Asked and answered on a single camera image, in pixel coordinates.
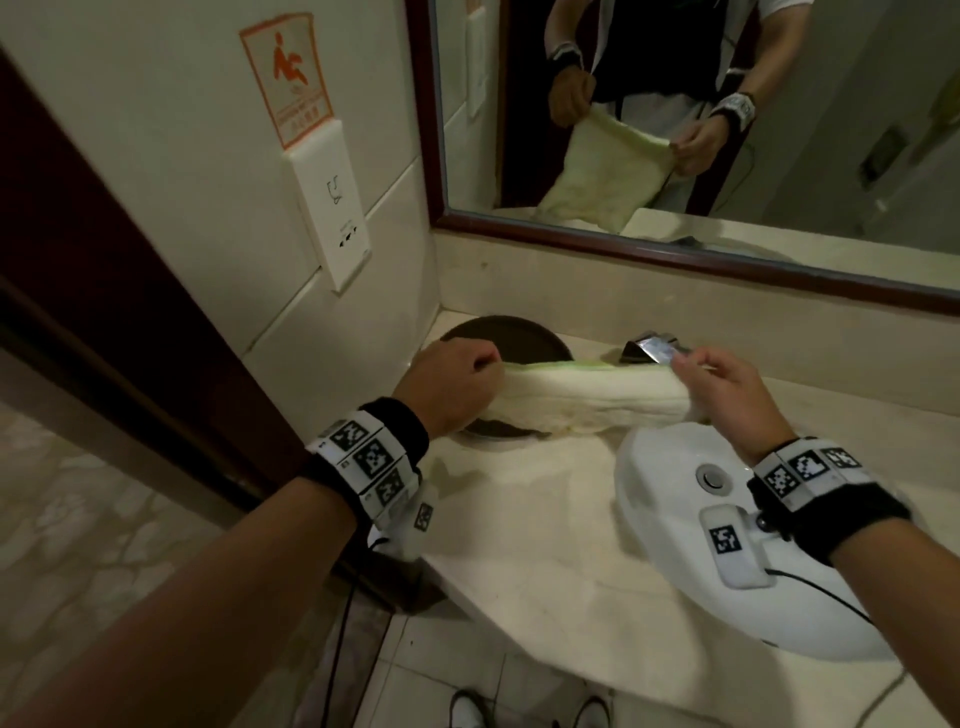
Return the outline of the black marker wristband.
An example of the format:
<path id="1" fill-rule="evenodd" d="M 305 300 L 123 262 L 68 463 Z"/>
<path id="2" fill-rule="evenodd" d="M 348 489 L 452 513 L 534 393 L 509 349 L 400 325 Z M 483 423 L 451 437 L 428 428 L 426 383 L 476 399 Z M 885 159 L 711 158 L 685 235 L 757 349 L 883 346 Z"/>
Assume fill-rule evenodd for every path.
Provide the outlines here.
<path id="1" fill-rule="evenodd" d="M 909 507 L 884 488 L 846 448 L 798 438 L 767 453 L 748 488 L 766 524 L 818 563 L 872 525 L 913 521 Z"/>
<path id="2" fill-rule="evenodd" d="M 408 405 L 379 397 L 309 443 L 298 475 L 343 498 L 360 526 L 385 532 L 414 504 L 428 446 L 426 428 Z"/>

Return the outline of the chrome faucet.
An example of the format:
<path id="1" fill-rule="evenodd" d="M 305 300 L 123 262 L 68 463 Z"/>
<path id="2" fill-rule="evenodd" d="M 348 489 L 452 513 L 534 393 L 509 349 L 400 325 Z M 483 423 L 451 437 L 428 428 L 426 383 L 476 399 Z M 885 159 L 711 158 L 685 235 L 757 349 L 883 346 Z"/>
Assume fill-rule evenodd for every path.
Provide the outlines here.
<path id="1" fill-rule="evenodd" d="M 676 354 L 688 355 L 691 352 L 690 347 L 681 345 L 677 336 L 671 333 L 646 331 L 626 342 L 618 357 L 618 363 L 667 366 Z"/>

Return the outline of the white-green towel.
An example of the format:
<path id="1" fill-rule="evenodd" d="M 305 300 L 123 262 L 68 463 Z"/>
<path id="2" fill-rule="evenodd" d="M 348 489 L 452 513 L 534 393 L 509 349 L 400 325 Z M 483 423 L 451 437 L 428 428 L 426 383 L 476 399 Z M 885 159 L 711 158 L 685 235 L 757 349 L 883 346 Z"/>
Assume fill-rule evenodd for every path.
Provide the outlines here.
<path id="1" fill-rule="evenodd" d="M 480 420 L 556 436 L 709 420 L 666 365 L 573 360 L 507 363 L 503 371 Z"/>

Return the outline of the person's left shoe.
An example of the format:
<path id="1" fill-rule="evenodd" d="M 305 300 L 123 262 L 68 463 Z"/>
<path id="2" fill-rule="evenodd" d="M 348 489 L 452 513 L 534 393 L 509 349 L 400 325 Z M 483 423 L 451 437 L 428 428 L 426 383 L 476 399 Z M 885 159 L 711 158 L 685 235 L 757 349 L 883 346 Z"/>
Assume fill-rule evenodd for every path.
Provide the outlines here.
<path id="1" fill-rule="evenodd" d="M 448 728 L 490 728 L 487 706 L 479 693 L 460 688 L 451 697 Z"/>

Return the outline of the person's left hand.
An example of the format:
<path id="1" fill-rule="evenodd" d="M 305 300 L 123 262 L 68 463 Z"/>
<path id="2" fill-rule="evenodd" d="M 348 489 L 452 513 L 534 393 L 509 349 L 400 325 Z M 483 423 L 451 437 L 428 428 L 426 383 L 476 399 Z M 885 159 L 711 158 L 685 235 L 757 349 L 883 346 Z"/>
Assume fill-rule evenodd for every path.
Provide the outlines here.
<path id="1" fill-rule="evenodd" d="M 433 342 L 414 357 L 391 394 L 411 410 L 432 441 L 461 431 L 487 410 L 478 417 L 463 417 L 460 411 L 459 389 L 465 369 L 460 341 L 487 340 Z"/>

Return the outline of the white wall socket cover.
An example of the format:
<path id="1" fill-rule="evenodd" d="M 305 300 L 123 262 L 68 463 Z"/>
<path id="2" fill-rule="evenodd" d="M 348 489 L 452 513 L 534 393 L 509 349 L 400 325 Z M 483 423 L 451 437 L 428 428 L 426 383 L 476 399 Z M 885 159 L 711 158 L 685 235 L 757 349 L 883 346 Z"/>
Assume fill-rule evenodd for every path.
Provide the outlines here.
<path id="1" fill-rule="evenodd" d="M 324 121 L 286 151 L 285 163 L 319 269 L 340 296 L 372 255 L 343 123 Z"/>

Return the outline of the white sink basin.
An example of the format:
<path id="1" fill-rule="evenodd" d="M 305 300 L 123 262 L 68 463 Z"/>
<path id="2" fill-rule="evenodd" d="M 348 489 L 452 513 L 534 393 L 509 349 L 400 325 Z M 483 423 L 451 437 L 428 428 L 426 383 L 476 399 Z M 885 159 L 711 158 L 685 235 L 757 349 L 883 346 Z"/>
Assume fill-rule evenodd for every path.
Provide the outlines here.
<path id="1" fill-rule="evenodd" d="M 695 473 L 724 469 L 728 496 L 705 492 Z M 832 662 L 888 661 L 894 652 L 832 567 L 818 563 L 764 520 L 748 488 L 750 469 L 711 426 L 684 422 L 636 428 L 621 444 L 614 469 L 617 507 L 653 566 L 714 618 L 762 643 Z M 735 504 L 754 520 L 774 586 L 732 589 L 720 580 L 701 510 Z"/>

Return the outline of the wood-framed wall mirror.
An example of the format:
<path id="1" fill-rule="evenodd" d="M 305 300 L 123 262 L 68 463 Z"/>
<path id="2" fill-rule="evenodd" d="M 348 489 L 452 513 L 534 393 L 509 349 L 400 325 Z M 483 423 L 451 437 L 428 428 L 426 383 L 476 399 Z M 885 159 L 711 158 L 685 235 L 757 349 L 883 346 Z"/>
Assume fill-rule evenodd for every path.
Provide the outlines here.
<path id="1" fill-rule="evenodd" d="M 404 0 L 434 230 L 960 320 L 960 0 Z"/>

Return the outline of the orange slip warning sign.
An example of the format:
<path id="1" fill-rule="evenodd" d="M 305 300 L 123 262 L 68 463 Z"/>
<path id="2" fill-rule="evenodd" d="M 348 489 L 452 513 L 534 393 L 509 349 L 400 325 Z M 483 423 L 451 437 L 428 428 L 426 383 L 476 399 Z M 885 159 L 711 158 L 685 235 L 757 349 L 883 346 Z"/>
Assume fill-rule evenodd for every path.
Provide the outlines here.
<path id="1" fill-rule="evenodd" d="M 312 12 L 283 13 L 240 30 L 239 38 L 283 150 L 334 116 Z"/>

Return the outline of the person's right hand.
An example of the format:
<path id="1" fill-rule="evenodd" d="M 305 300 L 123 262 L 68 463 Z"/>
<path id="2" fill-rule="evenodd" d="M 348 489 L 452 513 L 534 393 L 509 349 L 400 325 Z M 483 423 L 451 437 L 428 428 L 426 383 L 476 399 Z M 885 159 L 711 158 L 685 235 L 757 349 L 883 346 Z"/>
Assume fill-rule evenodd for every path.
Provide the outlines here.
<path id="1" fill-rule="evenodd" d="M 739 392 L 714 409 L 696 406 L 749 467 L 779 447 L 797 440 L 758 370 L 739 358 Z"/>

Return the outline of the dark round tray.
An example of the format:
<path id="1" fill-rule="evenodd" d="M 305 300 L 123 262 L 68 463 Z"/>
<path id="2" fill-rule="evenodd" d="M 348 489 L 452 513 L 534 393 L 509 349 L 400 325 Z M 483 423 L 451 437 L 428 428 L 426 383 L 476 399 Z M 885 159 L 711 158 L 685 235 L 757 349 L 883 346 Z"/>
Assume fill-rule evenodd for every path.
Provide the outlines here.
<path id="1" fill-rule="evenodd" d="M 441 341 L 454 338 L 483 339 L 492 342 L 507 363 L 530 365 L 535 363 L 572 361 L 573 354 L 561 338 L 545 326 L 519 317 L 506 315 L 482 316 L 460 323 L 440 336 Z M 521 429 L 497 419 L 475 419 L 463 431 L 491 441 L 511 441 L 522 438 L 546 438 L 546 432 Z"/>

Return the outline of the person's left forearm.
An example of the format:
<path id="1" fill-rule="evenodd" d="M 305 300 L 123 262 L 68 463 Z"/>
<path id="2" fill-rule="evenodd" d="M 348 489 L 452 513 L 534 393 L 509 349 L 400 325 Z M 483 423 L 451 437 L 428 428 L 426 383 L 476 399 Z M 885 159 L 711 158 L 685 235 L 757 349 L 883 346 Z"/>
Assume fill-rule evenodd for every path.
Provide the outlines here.
<path id="1" fill-rule="evenodd" d="M 355 497 L 296 478 L 107 629 L 3 728 L 225 728 L 314 607 Z"/>

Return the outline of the dark brown door frame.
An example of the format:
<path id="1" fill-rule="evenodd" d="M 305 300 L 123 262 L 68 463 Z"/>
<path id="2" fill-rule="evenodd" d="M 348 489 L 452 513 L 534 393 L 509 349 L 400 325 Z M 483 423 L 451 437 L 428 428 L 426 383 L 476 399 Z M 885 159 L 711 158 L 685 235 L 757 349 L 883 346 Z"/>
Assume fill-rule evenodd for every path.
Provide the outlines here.
<path id="1" fill-rule="evenodd" d="M 219 525 L 307 459 L 2 50 L 0 355 L 13 405 Z"/>

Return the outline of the person's right forearm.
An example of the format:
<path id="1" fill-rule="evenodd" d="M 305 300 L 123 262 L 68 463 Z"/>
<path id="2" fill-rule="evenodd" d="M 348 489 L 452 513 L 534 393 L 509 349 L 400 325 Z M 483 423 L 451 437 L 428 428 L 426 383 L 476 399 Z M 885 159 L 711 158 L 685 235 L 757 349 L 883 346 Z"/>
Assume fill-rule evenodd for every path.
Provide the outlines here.
<path id="1" fill-rule="evenodd" d="M 830 561 L 906 672 L 960 728 L 960 557 L 889 518 L 843 541 Z"/>

